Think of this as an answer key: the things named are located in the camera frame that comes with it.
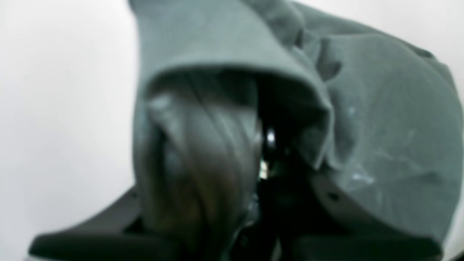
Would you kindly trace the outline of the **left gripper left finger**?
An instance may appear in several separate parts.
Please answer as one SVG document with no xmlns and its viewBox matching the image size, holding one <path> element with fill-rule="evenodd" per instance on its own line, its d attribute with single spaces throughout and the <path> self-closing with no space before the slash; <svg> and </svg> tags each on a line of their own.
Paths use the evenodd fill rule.
<svg viewBox="0 0 464 261">
<path fill-rule="evenodd" d="M 177 241 L 145 230 L 134 186 L 87 220 L 36 236 L 28 254 L 44 261 L 189 260 Z"/>
</svg>

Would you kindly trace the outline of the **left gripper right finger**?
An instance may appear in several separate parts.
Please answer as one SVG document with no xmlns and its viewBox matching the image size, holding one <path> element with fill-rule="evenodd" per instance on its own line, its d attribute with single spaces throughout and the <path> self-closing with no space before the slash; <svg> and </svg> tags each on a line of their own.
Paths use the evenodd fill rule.
<svg viewBox="0 0 464 261">
<path fill-rule="evenodd" d="M 442 248 L 429 236 L 393 228 L 311 170 L 277 141 L 271 125 L 262 131 L 258 195 L 262 223 L 277 239 L 277 261 L 440 261 Z"/>
</svg>

